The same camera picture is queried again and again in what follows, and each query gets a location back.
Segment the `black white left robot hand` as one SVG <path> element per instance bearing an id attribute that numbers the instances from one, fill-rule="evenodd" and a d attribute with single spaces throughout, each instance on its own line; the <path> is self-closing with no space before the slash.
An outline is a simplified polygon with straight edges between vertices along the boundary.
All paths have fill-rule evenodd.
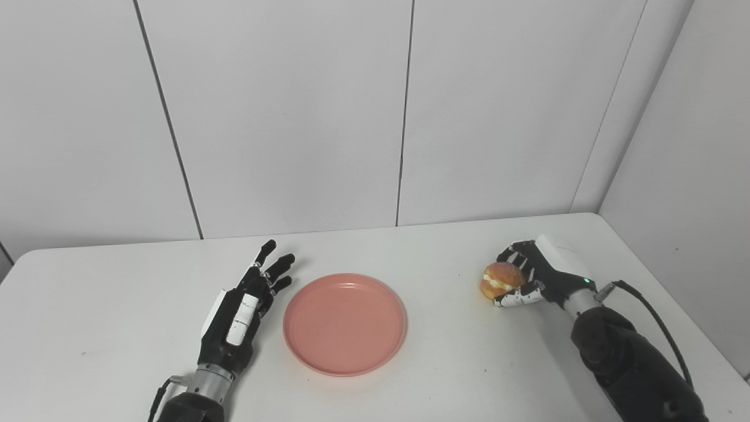
<path id="1" fill-rule="evenodd" d="M 220 292 L 201 335 L 198 364 L 220 367 L 238 377 L 254 354 L 253 341 L 260 323 L 275 297 L 292 283 L 287 272 L 294 254 L 279 257 L 270 267 L 265 260 L 276 249 L 275 240 L 265 243 L 235 288 Z"/>

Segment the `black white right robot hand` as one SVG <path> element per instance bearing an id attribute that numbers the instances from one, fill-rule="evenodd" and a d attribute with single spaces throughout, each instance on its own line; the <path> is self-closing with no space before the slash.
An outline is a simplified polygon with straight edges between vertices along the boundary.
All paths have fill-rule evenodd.
<path id="1" fill-rule="evenodd" d="M 522 286 L 490 294 L 496 307 L 516 307 L 544 300 L 559 305 L 576 318 L 600 306 L 595 281 L 579 256 L 549 235 L 512 243 L 496 261 L 511 264 L 525 279 Z"/>

